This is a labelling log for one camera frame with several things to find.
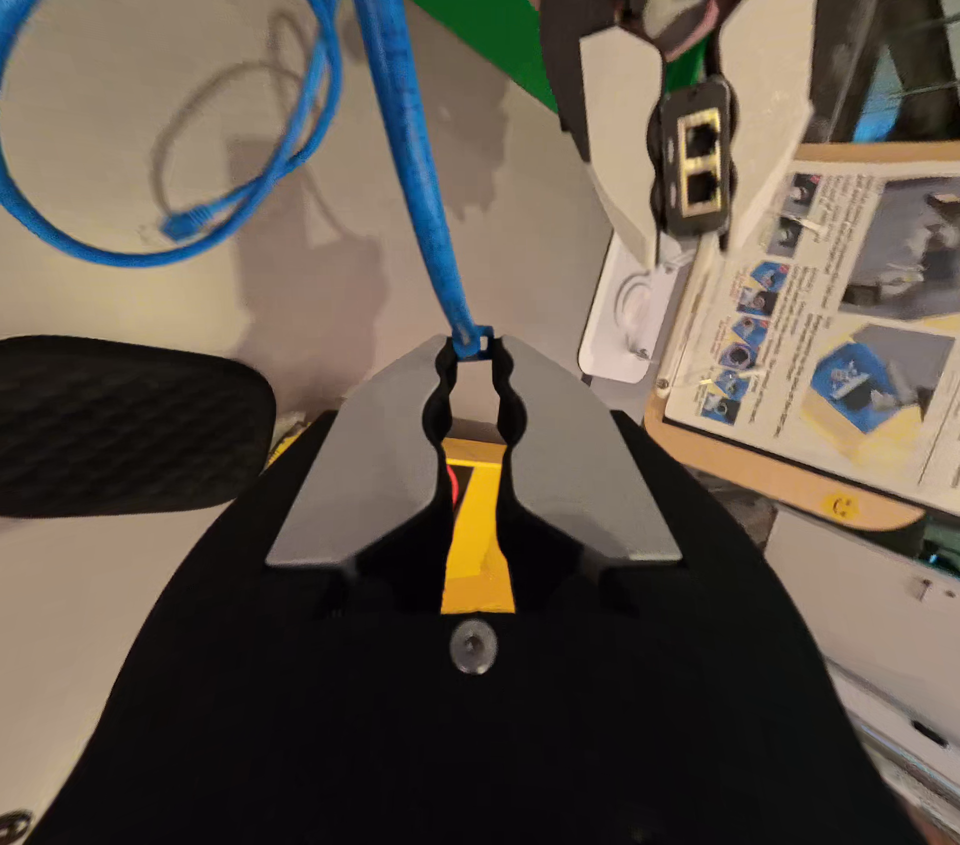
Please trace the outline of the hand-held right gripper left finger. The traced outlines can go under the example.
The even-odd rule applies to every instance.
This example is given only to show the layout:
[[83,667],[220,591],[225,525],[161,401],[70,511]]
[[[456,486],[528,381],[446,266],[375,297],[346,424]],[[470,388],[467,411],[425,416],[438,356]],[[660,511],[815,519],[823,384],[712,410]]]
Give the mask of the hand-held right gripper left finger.
[[426,430],[450,341],[433,336],[344,401],[266,556],[272,568],[337,567],[429,507],[445,461]]

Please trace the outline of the black ethernet splitter box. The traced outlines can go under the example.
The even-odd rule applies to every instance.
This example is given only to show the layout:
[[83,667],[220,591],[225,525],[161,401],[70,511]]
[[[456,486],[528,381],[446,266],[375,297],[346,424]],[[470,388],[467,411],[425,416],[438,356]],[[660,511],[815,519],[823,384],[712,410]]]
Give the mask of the black ethernet splitter box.
[[666,232],[723,235],[732,211],[732,93],[723,76],[664,95],[658,107]]

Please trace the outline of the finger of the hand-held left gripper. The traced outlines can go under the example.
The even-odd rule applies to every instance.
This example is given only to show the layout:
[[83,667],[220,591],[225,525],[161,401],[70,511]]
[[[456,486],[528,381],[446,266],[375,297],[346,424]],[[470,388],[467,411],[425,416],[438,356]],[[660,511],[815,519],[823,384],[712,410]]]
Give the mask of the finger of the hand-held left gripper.
[[661,53],[621,26],[580,40],[588,172],[611,227],[642,270],[658,265],[648,128],[659,106]]
[[750,239],[781,187],[812,116],[817,0],[720,0],[719,70],[736,112],[731,205],[718,239]]

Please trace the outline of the wooden clipboard with instruction sheet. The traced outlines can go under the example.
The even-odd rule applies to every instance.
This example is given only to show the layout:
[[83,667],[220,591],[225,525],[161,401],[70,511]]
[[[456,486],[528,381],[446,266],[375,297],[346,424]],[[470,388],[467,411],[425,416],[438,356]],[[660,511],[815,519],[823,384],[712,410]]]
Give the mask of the wooden clipboard with instruction sheet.
[[654,441],[842,526],[957,522],[958,176],[958,140],[802,146],[749,239],[699,246]]

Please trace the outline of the black mesh wrist pad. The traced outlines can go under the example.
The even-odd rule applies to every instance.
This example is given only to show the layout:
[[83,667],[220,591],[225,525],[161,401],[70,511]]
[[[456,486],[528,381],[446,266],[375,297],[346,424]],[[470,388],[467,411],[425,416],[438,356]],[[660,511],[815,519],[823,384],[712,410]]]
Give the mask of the black mesh wrist pad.
[[1,515],[202,510],[265,468],[268,380],[237,361],[61,335],[1,342]]

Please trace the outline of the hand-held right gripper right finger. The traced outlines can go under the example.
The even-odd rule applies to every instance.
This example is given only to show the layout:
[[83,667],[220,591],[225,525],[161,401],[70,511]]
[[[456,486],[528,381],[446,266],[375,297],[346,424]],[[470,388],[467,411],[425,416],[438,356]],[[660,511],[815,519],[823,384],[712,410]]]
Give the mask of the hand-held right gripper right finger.
[[514,336],[495,350],[498,427],[518,504],[609,563],[681,551],[611,411],[580,378]]

